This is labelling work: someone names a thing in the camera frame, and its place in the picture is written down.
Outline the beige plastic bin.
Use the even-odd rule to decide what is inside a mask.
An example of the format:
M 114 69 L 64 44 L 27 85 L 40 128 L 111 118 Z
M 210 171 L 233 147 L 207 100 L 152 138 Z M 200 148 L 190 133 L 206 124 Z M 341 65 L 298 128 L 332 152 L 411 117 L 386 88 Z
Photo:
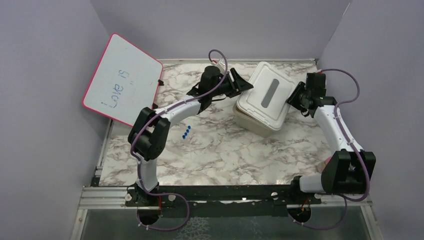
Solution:
M 239 127 L 248 130 L 260 137 L 268 138 L 281 130 L 271 129 L 269 126 L 245 114 L 237 107 L 236 104 L 232 107 L 232 111 L 234 113 L 234 120 Z

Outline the white plastic bin lid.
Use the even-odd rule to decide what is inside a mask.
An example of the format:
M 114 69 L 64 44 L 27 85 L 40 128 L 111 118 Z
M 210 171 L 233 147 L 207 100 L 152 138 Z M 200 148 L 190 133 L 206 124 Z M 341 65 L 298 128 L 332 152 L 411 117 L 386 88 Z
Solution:
M 297 83 L 265 61 L 257 65 L 248 82 L 253 88 L 240 95 L 237 107 L 269 128 L 279 130 L 290 108 L 286 100 Z

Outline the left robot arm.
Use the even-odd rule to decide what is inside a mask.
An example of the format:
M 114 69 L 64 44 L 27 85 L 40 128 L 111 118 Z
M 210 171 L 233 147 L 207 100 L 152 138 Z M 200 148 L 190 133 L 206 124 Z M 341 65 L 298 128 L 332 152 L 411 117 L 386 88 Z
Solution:
M 214 97 L 233 98 L 253 87 L 234 68 L 222 71 L 210 65 L 183 99 L 167 107 L 145 107 L 140 111 L 127 139 L 131 144 L 130 154 L 137 160 L 138 199 L 144 205 L 152 205 L 157 200 L 157 159 L 165 149 L 170 129 L 184 119 L 202 113 Z

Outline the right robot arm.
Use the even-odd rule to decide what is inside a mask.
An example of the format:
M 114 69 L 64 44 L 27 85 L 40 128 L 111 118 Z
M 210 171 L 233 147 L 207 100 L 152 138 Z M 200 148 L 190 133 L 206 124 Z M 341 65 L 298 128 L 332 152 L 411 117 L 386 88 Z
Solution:
M 325 71 L 307 73 L 286 103 L 315 119 L 332 151 L 321 173 L 295 178 L 298 184 L 288 190 L 289 199 L 300 204 L 312 193 L 339 195 L 351 202 L 365 200 L 376 156 L 364 150 L 349 131 L 340 112 L 343 103 L 327 95 Z

